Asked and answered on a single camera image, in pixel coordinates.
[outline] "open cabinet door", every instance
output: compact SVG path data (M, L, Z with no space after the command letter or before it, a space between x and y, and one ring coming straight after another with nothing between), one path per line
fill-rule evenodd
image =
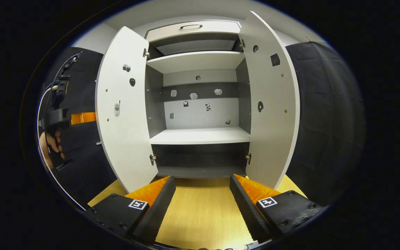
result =
M95 89L98 132L106 157L127 192L151 182L157 165L151 162L144 102L144 76L149 43L122 27L103 56Z
M274 30L256 13L239 38L251 87L251 180L276 189L291 161L299 128L300 100L291 58Z

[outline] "white shelf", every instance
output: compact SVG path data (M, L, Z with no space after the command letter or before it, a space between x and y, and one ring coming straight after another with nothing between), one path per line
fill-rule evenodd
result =
M250 134L240 127L189 128L164 130L151 138L151 144L220 144L249 142Z
M202 69L235 69L243 61L242 52L199 51L159 57L146 62L162 74Z

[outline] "drawer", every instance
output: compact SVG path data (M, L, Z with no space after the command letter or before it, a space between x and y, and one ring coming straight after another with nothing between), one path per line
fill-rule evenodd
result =
M158 41L165 38L172 38L178 35L201 34L201 33L225 33L238 34L240 26L235 21L207 20L186 22L181 24L171 24L164 27L149 30L146 40L149 42Z

